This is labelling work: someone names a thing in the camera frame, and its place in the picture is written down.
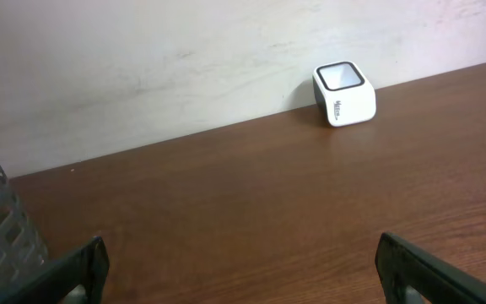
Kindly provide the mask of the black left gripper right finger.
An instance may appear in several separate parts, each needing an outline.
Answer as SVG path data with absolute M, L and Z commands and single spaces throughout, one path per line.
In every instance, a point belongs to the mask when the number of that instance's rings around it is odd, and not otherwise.
M 375 267 L 387 303 L 486 304 L 486 284 L 390 232 L 381 234 Z

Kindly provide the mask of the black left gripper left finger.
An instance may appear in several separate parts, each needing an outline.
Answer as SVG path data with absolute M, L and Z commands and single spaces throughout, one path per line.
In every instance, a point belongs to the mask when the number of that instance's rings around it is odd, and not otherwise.
M 96 236 L 66 256 L 0 288 L 0 304 L 59 303 L 78 286 L 84 288 L 83 303 L 100 303 L 109 268 L 105 243 Z

